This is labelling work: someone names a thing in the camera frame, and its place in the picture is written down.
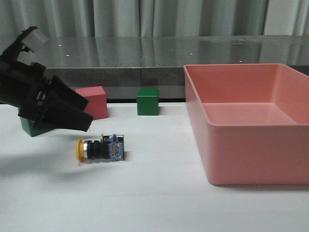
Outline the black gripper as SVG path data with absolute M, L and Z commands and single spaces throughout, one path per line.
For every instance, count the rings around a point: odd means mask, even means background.
M 26 93 L 18 116 L 33 122 L 36 130 L 69 129 L 87 131 L 93 116 L 85 113 L 88 100 L 67 86 L 59 77 L 47 81 L 46 67 L 34 62 L 19 63 Z

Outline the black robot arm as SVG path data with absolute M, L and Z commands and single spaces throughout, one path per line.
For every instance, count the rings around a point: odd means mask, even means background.
M 0 101 L 19 109 L 33 129 L 87 131 L 93 116 L 84 110 L 88 100 L 60 78 L 45 76 L 46 67 L 17 60 L 0 60 Z

